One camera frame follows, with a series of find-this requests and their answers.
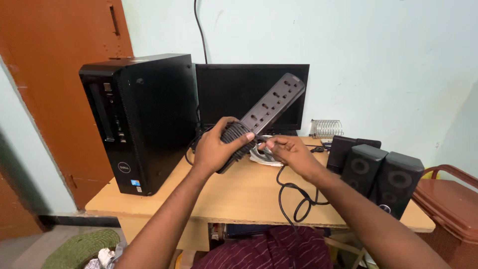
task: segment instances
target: computer monitor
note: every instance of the computer monitor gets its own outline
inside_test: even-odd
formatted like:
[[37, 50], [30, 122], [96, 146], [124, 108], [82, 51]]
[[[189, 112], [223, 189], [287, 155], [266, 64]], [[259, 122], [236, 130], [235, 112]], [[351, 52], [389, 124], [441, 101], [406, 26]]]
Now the computer monitor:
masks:
[[[285, 73], [300, 78], [307, 87], [309, 65], [197, 64], [201, 127], [213, 126], [223, 116], [241, 119]], [[271, 129], [300, 130], [304, 101], [305, 92]]]

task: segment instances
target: floor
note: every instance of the floor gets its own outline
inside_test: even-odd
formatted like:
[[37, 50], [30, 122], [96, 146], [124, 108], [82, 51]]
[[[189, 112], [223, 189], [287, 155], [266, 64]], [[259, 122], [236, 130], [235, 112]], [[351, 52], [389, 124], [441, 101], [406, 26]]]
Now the floor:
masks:
[[125, 241], [121, 228], [57, 225], [41, 235], [0, 241], [0, 269], [40, 269], [46, 258], [74, 235], [112, 229]]

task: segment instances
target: dell logo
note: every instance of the dell logo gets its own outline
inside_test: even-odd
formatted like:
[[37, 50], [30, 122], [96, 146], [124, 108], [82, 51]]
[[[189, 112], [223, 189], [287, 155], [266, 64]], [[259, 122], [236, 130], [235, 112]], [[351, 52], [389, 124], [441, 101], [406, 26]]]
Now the dell logo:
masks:
[[129, 172], [131, 172], [130, 166], [125, 162], [118, 163], [118, 169], [125, 174], [128, 174]]

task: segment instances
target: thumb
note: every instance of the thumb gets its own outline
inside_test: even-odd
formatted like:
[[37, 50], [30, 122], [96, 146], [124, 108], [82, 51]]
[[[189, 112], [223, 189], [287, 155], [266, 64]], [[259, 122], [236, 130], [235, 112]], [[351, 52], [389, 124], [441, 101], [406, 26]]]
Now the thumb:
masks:
[[252, 141], [256, 135], [254, 133], [247, 133], [241, 135], [239, 138], [236, 140], [232, 141], [231, 143], [226, 144], [228, 149], [230, 150], [231, 154], [234, 153], [236, 150], [240, 149], [242, 146], [245, 144], [249, 143]]
[[276, 143], [272, 140], [267, 140], [266, 142], [267, 148], [274, 153], [274, 155], [277, 155], [281, 159], [284, 159], [287, 161], [287, 157], [289, 156], [290, 152], [280, 145], [276, 145]]

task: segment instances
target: light blue wall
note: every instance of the light blue wall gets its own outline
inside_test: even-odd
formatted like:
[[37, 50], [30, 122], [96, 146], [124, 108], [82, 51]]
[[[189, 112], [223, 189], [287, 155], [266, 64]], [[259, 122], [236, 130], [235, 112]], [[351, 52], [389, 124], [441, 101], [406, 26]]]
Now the light blue wall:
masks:
[[[122, 0], [135, 56], [204, 63], [192, 0]], [[311, 119], [427, 166], [478, 79], [475, 0], [199, 0], [209, 63], [310, 64]]]
[[[466, 102], [446, 133], [443, 145], [438, 149], [433, 165], [449, 164], [478, 178], [478, 81], [473, 85]], [[444, 179], [456, 180], [448, 173], [440, 172]], [[478, 192], [469, 184], [459, 183]]]
[[76, 213], [73, 199], [0, 58], [0, 161], [37, 214]]

